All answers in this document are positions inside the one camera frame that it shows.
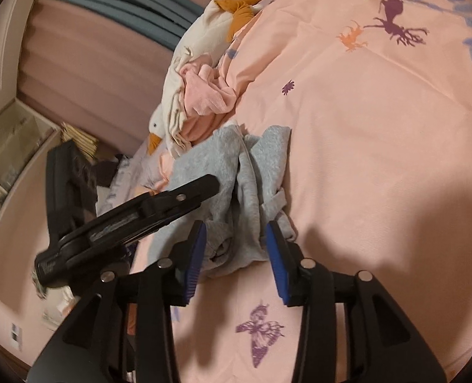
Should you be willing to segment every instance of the pink blanket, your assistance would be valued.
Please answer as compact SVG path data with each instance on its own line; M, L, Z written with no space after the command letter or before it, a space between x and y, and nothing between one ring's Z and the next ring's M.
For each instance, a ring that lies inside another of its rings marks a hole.
M372 271L453 377L472 355L472 1L275 0L221 75L247 132L293 129L303 252ZM201 284L174 319L183 381L291 381L301 310L269 264Z

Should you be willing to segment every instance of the metal screw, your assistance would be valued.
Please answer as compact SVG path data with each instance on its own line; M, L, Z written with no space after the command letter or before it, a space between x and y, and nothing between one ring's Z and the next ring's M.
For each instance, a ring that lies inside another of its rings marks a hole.
M115 279L115 273L112 271L106 271L101 274L102 282L111 282Z
M372 280L372 273L370 273L369 271L360 271L359 279L364 282L369 282Z
M169 258L163 258L158 261L158 267L165 269L172 266L172 261Z
M316 261L310 258L304 258L300 261L300 265L302 265L305 269L312 269L316 266Z

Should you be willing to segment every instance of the stuffed animal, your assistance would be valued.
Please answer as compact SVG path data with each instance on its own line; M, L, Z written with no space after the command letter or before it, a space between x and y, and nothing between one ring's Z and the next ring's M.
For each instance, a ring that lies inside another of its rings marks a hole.
M149 140L147 154L151 155L165 138L165 124L161 103L156 107L149 120Z

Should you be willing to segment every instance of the gray cloth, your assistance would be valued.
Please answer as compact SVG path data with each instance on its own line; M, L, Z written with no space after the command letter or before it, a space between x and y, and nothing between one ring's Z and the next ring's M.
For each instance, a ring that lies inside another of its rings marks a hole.
M178 158L170 190L213 174L220 182L220 192L154 235L149 264L185 240L195 220L204 221L207 227L202 271L208 276L228 275L253 261L268 260L264 234L271 220L278 221L286 239L294 240L293 228L282 211L286 201L280 186L290 133L290 128L270 126L262 137L243 137L238 126L228 125Z

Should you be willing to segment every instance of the gray garment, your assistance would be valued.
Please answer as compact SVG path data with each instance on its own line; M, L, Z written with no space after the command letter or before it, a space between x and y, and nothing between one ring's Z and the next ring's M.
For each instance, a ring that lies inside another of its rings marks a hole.
M262 137L243 137L238 126L228 125L179 157L170 190L213 174L220 182L220 192L154 235L149 264L185 240L195 220L204 221L207 227L202 271L208 276L228 275L255 260L268 260L264 234L271 220L278 221L286 239L294 240L293 228L282 211L286 201L280 186L290 133L290 128L270 126Z

